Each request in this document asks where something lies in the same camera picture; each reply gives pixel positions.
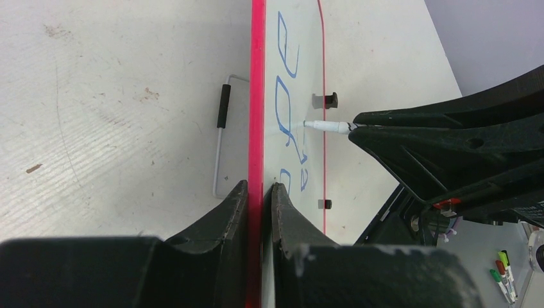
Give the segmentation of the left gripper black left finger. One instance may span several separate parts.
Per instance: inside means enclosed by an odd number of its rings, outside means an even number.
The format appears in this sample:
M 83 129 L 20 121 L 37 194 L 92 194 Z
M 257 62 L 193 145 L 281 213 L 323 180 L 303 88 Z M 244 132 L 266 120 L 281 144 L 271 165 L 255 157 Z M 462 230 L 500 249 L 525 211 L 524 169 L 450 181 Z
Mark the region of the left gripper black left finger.
M 166 240 L 12 239 L 1 244 L 2 307 L 243 307 L 248 184 Z

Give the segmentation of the white marker pen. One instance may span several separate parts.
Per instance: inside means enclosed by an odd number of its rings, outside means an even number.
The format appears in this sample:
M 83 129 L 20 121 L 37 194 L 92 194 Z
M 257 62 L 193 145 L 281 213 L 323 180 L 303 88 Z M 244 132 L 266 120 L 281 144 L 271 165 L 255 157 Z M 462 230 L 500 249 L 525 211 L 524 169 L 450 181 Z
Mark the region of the white marker pen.
M 348 122 L 333 122 L 333 121 L 304 121 L 305 128 L 312 128 L 322 132 L 338 133 L 348 135 L 350 132 L 361 127 L 359 124 Z

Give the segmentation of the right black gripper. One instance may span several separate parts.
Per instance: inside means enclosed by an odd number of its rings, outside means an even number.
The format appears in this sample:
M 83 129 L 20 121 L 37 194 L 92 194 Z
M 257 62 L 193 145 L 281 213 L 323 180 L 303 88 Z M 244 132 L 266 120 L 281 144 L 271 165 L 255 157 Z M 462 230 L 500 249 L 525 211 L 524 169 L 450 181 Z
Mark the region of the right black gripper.
M 431 203 L 418 216 L 418 235 L 435 246 L 461 218 L 543 227 L 542 113 L 541 65 L 469 96 L 360 113 L 354 123 L 378 126 L 348 138 Z

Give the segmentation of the pink-framed whiteboard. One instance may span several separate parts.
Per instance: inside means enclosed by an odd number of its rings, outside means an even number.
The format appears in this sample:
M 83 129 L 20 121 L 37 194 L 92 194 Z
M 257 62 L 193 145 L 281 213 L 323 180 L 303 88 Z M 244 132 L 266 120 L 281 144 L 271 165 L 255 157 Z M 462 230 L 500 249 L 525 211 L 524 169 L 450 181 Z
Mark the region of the pink-framed whiteboard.
M 253 1 L 248 131 L 247 307 L 272 307 L 271 245 L 264 196 L 285 185 L 294 206 L 326 229 L 325 135 L 304 127 L 323 120 L 324 22 L 319 1 Z

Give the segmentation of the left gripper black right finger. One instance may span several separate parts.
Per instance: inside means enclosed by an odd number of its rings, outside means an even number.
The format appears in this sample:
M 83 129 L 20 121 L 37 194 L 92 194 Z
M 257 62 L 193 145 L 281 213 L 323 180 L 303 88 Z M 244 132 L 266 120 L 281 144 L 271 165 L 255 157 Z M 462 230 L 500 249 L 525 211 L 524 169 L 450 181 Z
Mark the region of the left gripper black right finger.
M 458 257 L 424 246 L 343 246 L 270 189 L 277 307 L 482 307 Z

